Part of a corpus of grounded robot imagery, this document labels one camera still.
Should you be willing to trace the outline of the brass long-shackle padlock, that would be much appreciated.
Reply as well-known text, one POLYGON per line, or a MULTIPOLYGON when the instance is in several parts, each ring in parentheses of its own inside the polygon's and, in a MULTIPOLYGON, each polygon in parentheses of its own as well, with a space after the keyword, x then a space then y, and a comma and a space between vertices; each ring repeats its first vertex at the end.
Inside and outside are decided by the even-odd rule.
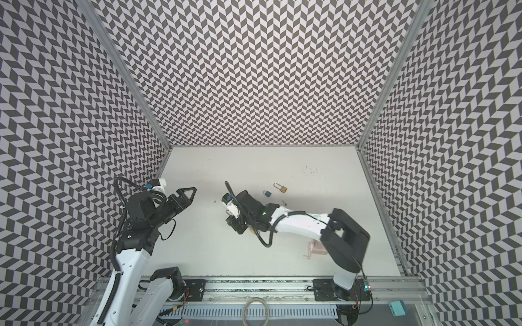
POLYGON ((274 186, 277 190, 279 190, 281 193, 283 193, 283 194, 285 194, 285 193, 288 191, 287 187, 285 187, 285 186, 283 186, 283 185, 281 185, 281 184, 279 184, 279 183, 274 183, 273 186, 274 186))

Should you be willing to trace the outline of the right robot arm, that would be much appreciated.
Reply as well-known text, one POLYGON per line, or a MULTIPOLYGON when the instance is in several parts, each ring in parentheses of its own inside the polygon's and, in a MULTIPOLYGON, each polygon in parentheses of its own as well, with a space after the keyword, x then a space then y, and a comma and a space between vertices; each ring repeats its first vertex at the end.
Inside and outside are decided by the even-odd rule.
POLYGON ((260 243, 270 248, 274 235, 288 233, 320 243, 336 264, 333 277, 334 298, 350 300, 370 243, 370 234, 341 209, 313 214, 290 210, 279 204, 262 204, 248 191, 238 195, 227 192, 222 197, 227 224, 238 234, 251 229, 260 243))

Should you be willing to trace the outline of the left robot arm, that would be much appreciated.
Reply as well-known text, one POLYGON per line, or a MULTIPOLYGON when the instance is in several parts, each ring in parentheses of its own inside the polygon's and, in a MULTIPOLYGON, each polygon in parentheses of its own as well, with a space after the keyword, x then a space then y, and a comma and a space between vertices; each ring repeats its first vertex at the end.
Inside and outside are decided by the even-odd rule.
POLYGON ((166 196, 151 187, 124 200, 122 222, 110 247, 113 272, 91 325, 153 325, 168 300, 185 294, 179 268, 170 267, 155 271, 144 296, 135 301, 142 274, 160 238, 160 227, 187 209, 196 192, 194 187, 180 188, 166 196))

